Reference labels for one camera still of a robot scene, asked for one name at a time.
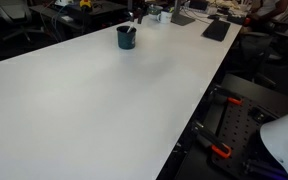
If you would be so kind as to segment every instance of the black keyboard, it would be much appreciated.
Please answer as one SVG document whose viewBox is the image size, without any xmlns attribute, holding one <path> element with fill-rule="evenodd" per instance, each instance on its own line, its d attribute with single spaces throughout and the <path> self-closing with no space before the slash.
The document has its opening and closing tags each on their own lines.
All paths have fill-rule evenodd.
<svg viewBox="0 0 288 180">
<path fill-rule="evenodd" d="M 214 39 L 217 41 L 223 41 L 228 29 L 230 28 L 230 23 L 214 20 L 203 32 L 205 37 Z"/>
</svg>

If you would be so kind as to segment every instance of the black chair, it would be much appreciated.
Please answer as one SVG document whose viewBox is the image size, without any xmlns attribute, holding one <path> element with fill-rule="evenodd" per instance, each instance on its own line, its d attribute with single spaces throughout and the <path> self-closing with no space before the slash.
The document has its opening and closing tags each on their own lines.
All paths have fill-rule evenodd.
<svg viewBox="0 0 288 180">
<path fill-rule="evenodd" d="M 261 73 L 263 64 L 269 56 L 272 37 L 263 33 L 243 34 L 239 36 L 237 42 L 238 45 L 229 51 L 231 57 L 226 63 L 226 73 L 274 89 L 276 83 Z"/>
<path fill-rule="evenodd" d="M 0 0 L 0 20 L 4 20 L 15 28 L 15 32 L 3 37 L 8 40 L 20 34 L 24 34 L 26 39 L 31 42 L 29 32 L 44 33 L 43 30 L 27 28 L 25 25 L 32 22 L 32 15 L 26 0 Z"/>
</svg>

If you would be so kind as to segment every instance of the tabletop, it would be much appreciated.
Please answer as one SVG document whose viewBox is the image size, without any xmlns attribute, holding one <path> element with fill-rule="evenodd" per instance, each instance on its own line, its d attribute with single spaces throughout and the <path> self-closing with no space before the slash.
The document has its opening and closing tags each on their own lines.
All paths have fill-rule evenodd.
<svg viewBox="0 0 288 180">
<path fill-rule="evenodd" d="M 113 26 L 0 62 L 0 179 L 155 179 L 240 30 L 207 26 L 144 17 L 132 50 Z"/>
</svg>

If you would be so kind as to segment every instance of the person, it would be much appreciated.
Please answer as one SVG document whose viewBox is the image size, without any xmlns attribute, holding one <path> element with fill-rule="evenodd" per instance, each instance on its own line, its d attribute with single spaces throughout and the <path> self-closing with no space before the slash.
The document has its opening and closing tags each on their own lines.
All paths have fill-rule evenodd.
<svg viewBox="0 0 288 180">
<path fill-rule="evenodd" d="M 288 0 L 261 0 L 261 6 L 251 9 L 248 17 L 253 31 L 267 32 L 270 30 L 268 22 L 278 19 L 288 8 Z"/>
</svg>

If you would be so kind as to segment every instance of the cup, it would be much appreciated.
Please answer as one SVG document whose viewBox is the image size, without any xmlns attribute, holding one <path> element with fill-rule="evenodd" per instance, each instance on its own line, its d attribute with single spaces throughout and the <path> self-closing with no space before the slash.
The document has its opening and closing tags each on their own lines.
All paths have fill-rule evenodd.
<svg viewBox="0 0 288 180">
<path fill-rule="evenodd" d="M 121 49 L 133 49 L 135 47 L 136 29 L 127 33 L 130 26 L 119 26 L 117 30 L 118 46 Z"/>
<path fill-rule="evenodd" d="M 171 23 L 173 13 L 162 11 L 161 14 L 157 15 L 156 19 L 158 22 L 163 24 Z"/>
<path fill-rule="evenodd" d="M 243 12 L 247 11 L 247 4 L 240 4 L 240 10 Z"/>
<path fill-rule="evenodd" d="M 150 6 L 148 8 L 148 17 L 156 20 L 157 15 L 161 13 L 162 9 L 162 6 Z"/>
</svg>

